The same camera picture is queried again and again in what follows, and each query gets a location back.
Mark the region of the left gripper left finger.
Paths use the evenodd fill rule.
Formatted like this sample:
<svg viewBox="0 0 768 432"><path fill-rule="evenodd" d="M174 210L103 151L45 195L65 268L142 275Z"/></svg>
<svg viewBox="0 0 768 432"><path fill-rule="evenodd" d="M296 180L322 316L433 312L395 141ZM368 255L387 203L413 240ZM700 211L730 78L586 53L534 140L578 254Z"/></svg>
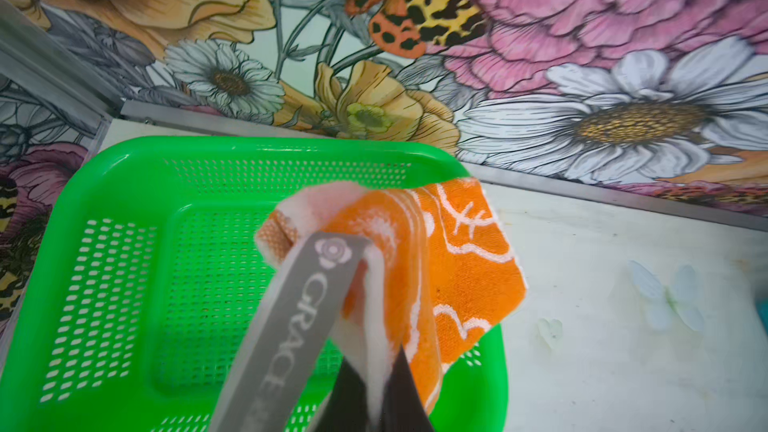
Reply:
<svg viewBox="0 0 768 432"><path fill-rule="evenodd" d="M368 430L367 392L365 384L344 360L333 390L322 409L314 415L314 430L329 432L363 432Z"/></svg>

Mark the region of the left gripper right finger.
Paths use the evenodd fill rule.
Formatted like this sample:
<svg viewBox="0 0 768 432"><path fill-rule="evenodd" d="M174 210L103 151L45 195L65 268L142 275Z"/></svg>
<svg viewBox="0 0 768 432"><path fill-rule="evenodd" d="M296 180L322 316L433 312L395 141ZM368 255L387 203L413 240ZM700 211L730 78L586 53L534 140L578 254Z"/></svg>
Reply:
<svg viewBox="0 0 768 432"><path fill-rule="evenodd" d="M421 403L407 356L400 349L387 382L381 409L383 432L433 432Z"/></svg>

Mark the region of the orange white patterned towel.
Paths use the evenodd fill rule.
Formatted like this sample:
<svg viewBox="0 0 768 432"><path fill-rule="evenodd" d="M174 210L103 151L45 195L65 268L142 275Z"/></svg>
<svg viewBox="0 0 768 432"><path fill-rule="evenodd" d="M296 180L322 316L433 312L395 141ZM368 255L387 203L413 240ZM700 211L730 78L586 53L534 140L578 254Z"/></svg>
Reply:
<svg viewBox="0 0 768 432"><path fill-rule="evenodd" d="M369 425L403 349L429 417L446 372L510 315L527 284L480 182L353 182L280 202L255 236L275 274L219 396L214 431L280 431L324 344L366 387Z"/></svg>

